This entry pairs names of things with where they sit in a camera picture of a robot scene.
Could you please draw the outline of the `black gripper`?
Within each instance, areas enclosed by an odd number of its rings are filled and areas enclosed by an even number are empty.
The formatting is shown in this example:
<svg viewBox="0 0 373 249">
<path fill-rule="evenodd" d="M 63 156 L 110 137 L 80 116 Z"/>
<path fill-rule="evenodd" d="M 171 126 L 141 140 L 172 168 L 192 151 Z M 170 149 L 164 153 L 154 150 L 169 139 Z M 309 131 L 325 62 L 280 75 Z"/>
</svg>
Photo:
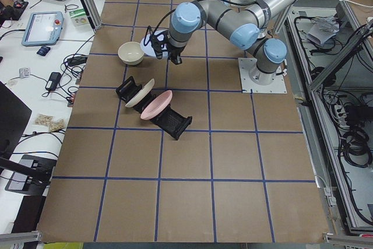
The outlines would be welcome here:
<svg viewBox="0 0 373 249">
<path fill-rule="evenodd" d="M 150 43 L 157 59 L 167 57 L 173 64 L 182 64 L 181 53 L 187 45 L 186 41 L 177 41 L 167 33 L 153 33 Z"/>
</svg>

